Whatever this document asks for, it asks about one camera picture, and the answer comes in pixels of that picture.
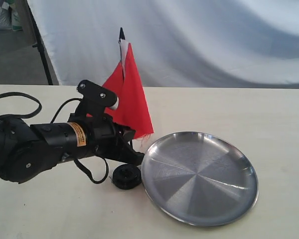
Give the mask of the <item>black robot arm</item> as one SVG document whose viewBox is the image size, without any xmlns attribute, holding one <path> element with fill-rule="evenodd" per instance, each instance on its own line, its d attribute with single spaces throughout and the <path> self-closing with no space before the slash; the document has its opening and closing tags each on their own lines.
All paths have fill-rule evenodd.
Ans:
<svg viewBox="0 0 299 239">
<path fill-rule="evenodd" d="M 129 145 L 134 130 L 110 118 L 75 117 L 68 122 L 27 125 L 12 116 L 0 117 L 0 178 L 18 184 L 58 164 L 74 161 L 95 184 L 91 171 L 79 160 L 92 156 L 139 166 L 144 154 Z"/>
</svg>

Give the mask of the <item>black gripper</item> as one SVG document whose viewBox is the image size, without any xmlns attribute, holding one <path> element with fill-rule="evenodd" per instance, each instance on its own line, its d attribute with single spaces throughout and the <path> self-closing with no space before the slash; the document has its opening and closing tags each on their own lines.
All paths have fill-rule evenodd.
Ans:
<svg viewBox="0 0 299 239">
<path fill-rule="evenodd" d="M 135 151 L 129 145 L 135 136 L 135 130 L 113 122 L 110 115 L 104 114 L 99 124 L 93 124 L 92 133 L 97 146 L 97 156 L 126 164 L 141 165 L 145 154 Z"/>
</svg>

